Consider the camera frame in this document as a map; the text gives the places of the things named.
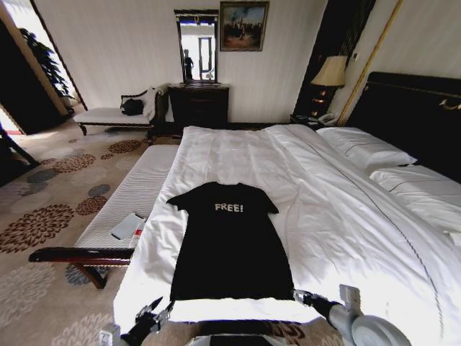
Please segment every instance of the floral patterned carpet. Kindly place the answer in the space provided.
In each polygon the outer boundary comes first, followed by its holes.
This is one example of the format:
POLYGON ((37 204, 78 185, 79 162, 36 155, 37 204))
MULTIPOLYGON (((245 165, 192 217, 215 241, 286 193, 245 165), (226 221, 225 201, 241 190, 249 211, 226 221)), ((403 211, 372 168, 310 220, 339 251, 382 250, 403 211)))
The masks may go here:
MULTIPOLYGON (((76 268, 29 263, 40 247, 71 247, 147 148, 146 132, 90 128, 74 121, 14 140, 41 165, 0 187, 0 345, 97 346, 112 321, 125 268, 97 290, 76 268)), ((155 144, 178 143, 157 138, 155 144)), ((206 324, 169 323, 144 345, 185 345, 206 324)), ((261 322, 258 332, 294 345, 342 345, 324 320, 309 325, 261 322)))

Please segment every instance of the wooden dresser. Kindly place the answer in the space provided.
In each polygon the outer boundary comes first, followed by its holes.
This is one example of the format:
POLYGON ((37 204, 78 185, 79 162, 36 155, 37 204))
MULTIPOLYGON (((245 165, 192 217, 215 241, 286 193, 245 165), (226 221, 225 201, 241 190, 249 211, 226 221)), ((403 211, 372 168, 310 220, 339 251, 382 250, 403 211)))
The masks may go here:
POLYGON ((179 128, 189 125, 225 128, 228 123, 229 85, 171 84, 173 119, 179 128))

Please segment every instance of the bench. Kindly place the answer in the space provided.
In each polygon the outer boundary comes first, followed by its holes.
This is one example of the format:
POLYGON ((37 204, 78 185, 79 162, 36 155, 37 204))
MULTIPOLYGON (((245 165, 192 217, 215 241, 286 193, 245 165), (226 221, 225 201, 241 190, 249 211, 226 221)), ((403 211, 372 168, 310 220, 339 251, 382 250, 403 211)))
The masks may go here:
POLYGON ((73 247, 39 249, 29 256, 29 262, 70 263, 97 288, 104 288, 107 276, 103 278, 95 267, 129 265, 134 251, 128 248, 130 237, 117 240, 110 231, 129 213, 149 217, 177 149, 173 145, 149 147, 73 247))
POLYGON ((73 119, 84 136, 86 136, 86 126, 145 128, 149 145, 152 145, 152 130, 165 121, 168 112, 168 84, 162 84, 155 89, 149 88, 137 95, 122 95, 122 104, 129 98, 143 100, 143 114, 127 116, 120 108, 100 107, 77 114, 73 119))

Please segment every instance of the potted plant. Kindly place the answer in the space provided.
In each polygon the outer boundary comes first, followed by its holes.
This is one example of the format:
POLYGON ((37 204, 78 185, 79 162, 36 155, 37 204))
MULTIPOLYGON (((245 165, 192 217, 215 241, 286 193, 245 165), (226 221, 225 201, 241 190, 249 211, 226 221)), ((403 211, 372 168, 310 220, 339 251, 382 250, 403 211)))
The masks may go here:
POLYGON ((19 29, 19 31, 22 33, 22 36, 38 60, 38 63, 42 66, 43 72, 45 72, 54 90, 63 101, 63 104, 68 110, 72 110, 71 99, 74 98, 69 94, 66 80, 59 74, 61 71, 59 70, 58 64, 51 58, 51 54, 55 52, 43 43, 37 41, 35 34, 30 31, 24 28, 19 29))

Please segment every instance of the door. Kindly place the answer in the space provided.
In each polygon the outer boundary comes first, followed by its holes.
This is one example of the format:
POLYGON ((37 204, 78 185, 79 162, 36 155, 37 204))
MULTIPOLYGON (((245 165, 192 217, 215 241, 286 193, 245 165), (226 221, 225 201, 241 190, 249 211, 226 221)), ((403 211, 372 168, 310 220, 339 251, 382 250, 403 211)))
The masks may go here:
POLYGON ((200 80, 214 79, 212 74, 212 37, 199 37, 199 52, 200 52, 200 80))

